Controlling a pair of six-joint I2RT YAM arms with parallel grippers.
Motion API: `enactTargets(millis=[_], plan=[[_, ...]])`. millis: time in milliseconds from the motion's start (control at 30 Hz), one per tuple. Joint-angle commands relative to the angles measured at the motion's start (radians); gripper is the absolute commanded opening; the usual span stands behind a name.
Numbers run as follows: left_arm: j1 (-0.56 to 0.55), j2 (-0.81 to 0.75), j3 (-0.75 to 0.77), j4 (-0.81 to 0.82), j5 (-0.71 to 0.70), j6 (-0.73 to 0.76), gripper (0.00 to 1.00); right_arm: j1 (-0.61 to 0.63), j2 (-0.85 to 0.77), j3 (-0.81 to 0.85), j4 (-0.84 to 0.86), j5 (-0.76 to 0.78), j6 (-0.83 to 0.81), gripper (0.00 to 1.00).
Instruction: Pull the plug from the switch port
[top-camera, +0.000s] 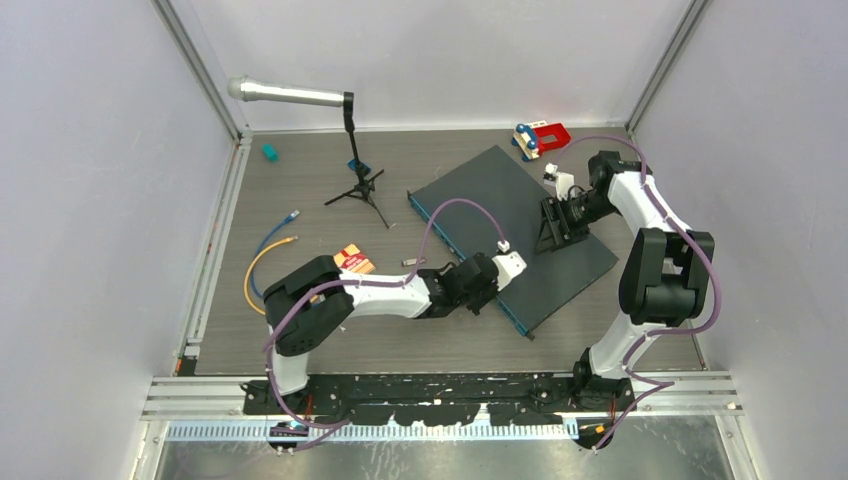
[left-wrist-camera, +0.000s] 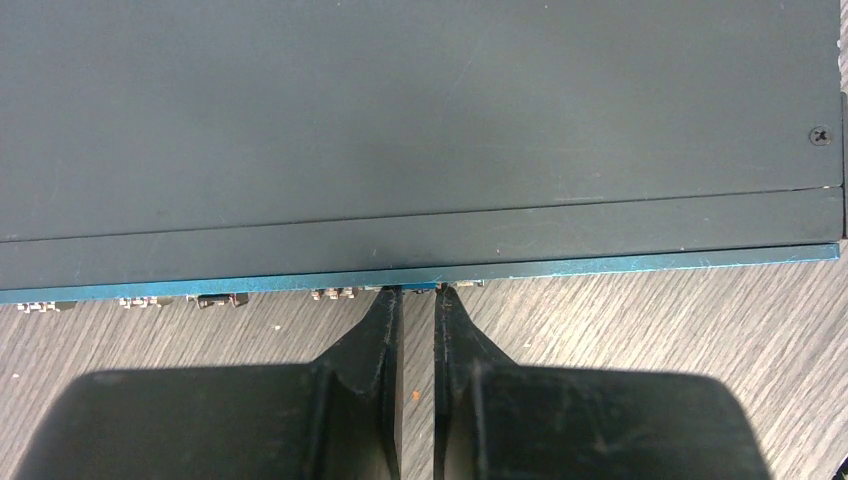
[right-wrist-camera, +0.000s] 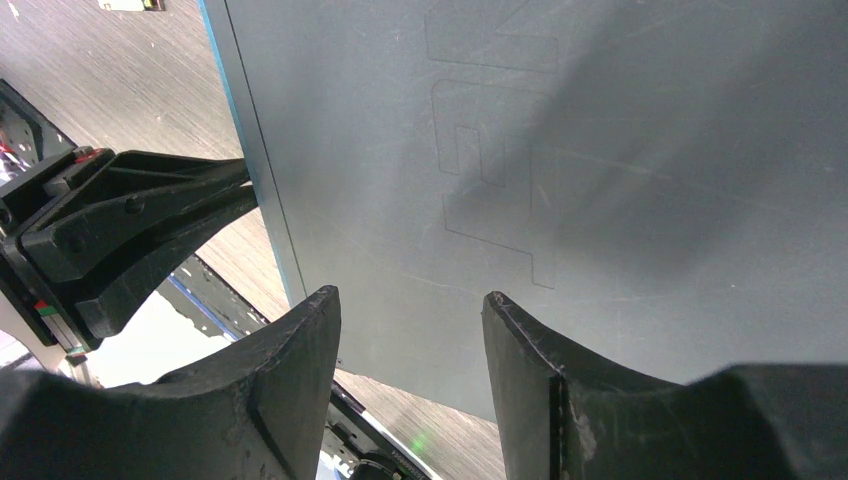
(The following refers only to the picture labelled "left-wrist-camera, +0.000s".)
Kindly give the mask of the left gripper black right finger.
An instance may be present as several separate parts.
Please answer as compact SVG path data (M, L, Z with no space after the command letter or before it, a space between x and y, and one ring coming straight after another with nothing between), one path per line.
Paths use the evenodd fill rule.
M766 479L721 382L677 373L521 365L435 300L437 479Z

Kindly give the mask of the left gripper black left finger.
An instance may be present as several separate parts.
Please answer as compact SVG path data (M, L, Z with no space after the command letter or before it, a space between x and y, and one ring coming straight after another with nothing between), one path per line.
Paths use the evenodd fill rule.
M41 421L19 479L396 479L402 291L308 363L92 372Z

